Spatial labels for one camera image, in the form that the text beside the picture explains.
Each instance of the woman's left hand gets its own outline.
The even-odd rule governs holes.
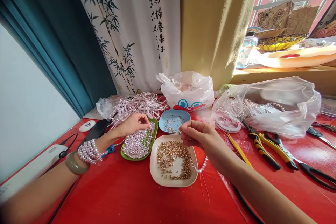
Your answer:
[[[149,121],[146,114],[132,114],[113,131],[117,131],[119,137],[124,137],[132,135],[138,130],[145,130],[148,127]]]

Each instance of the blue clip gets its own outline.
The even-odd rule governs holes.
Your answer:
[[[111,145],[111,146],[105,151],[105,153],[104,153],[104,155],[102,156],[102,158],[105,157],[107,154],[109,154],[109,153],[113,153],[113,152],[114,152],[114,145]]]

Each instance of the finger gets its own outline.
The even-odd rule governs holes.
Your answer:
[[[138,119],[140,120],[140,122],[142,122],[143,124],[148,124],[149,120],[146,114],[139,114]]]
[[[188,121],[182,124],[182,126],[187,126],[187,127],[191,127],[196,129],[199,132],[203,132],[204,127],[205,127],[205,123],[204,122],[199,122],[199,121]]]
[[[180,127],[180,130],[182,132],[184,132],[185,134],[187,134],[188,136],[196,139],[196,140],[199,140],[202,138],[202,134],[201,132],[197,131],[196,129],[194,128],[191,128],[191,127],[187,127],[187,126],[181,126]]]
[[[190,140],[190,141],[183,141],[183,144],[190,147],[190,146],[196,146],[196,147],[200,147],[200,143],[196,140]]]
[[[186,140],[187,139],[187,134],[181,131],[181,139]]]
[[[147,129],[147,128],[149,128],[151,125],[150,124],[139,124],[139,126],[138,126],[138,129],[139,130],[145,130],[145,129]]]

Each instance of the red table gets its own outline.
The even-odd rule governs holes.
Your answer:
[[[87,121],[89,119],[81,120],[53,144],[78,132],[78,138],[71,148],[76,150],[87,134],[79,132],[79,126]],[[331,122],[322,117],[318,121]],[[322,128],[319,130],[336,144],[333,133]],[[234,150],[225,133],[221,130],[218,132]],[[163,132],[159,129],[157,137],[161,135]],[[232,134],[232,137],[255,170],[313,220],[324,224],[335,223],[336,192],[320,187],[301,171],[291,171],[266,146],[282,166],[280,171],[273,170],[257,153],[245,130]],[[307,135],[297,140],[283,139],[283,142],[296,158],[336,177],[336,151],[320,140]],[[195,148],[195,151],[198,163],[202,164],[204,152],[199,148]],[[53,223],[246,223],[211,162],[192,186],[169,188],[154,182],[149,171],[149,160],[128,161],[121,157],[120,146],[116,147],[116,151],[106,156],[100,166],[91,166],[90,171],[78,180]],[[47,223],[58,204],[55,203],[35,223]]]

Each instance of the curtain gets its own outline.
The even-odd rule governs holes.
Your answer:
[[[80,0],[0,0],[0,19],[80,117],[116,94]]]
[[[230,83],[254,0],[181,0],[181,70]]]
[[[158,92],[181,71],[180,0],[81,0],[119,93]]]

